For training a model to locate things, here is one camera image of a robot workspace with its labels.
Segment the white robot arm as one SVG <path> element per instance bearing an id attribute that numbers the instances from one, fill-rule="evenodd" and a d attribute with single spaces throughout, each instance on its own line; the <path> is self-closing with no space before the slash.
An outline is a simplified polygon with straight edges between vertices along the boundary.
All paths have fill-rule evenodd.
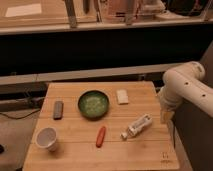
<path id="1" fill-rule="evenodd" d="M 160 118 L 166 124 L 186 99 L 213 118 L 213 88 L 202 83 L 205 69 L 191 61 L 168 69 L 163 74 L 164 86 L 157 96 L 161 106 Z"/>

